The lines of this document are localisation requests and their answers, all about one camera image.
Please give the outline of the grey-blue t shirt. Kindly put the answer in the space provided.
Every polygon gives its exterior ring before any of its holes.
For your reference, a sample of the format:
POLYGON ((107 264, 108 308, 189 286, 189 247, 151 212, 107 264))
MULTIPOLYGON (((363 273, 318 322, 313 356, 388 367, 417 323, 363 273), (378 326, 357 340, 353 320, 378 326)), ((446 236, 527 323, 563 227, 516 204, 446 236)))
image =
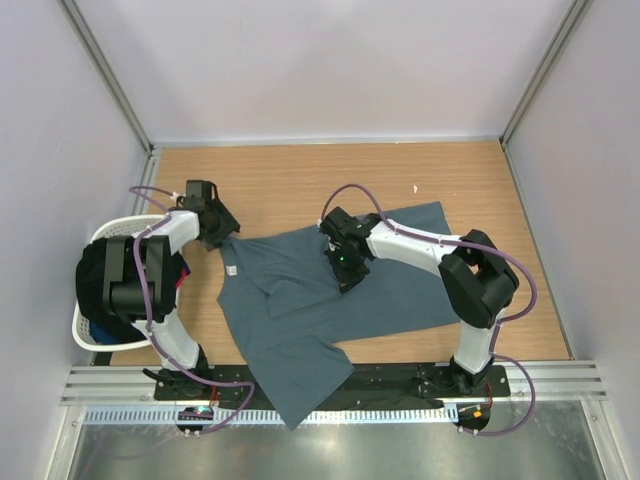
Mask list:
POLYGON ((392 260, 375 260, 348 293, 325 255, 317 227, 220 248, 218 303, 238 350, 289 429, 352 374, 338 343, 457 323, 441 280, 392 260))

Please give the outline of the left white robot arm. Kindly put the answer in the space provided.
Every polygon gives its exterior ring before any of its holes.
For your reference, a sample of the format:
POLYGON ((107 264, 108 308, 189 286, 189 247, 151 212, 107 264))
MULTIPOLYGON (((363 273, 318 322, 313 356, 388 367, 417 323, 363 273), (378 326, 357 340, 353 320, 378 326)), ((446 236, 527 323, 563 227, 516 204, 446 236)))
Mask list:
POLYGON ((198 400, 222 384, 212 379, 203 348, 179 319, 172 259, 192 241, 208 251, 220 247, 240 224, 211 181, 189 180, 184 193, 170 197, 175 206, 147 220, 141 230, 106 241, 102 303, 149 341, 161 360, 159 380, 177 380, 182 393, 198 400))

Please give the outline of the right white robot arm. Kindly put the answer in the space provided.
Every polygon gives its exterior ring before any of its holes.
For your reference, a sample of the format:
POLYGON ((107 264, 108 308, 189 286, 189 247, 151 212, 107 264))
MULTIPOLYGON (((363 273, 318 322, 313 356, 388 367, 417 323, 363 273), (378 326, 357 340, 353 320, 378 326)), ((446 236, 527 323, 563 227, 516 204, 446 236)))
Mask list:
POLYGON ((461 322, 448 367, 450 382, 464 396, 485 386, 494 362, 491 344, 496 325, 519 288, 516 274, 485 233, 435 234, 379 213, 358 218, 340 207, 321 217, 319 229, 328 237, 325 256, 343 294, 369 273, 367 260, 393 260, 440 278, 461 322))

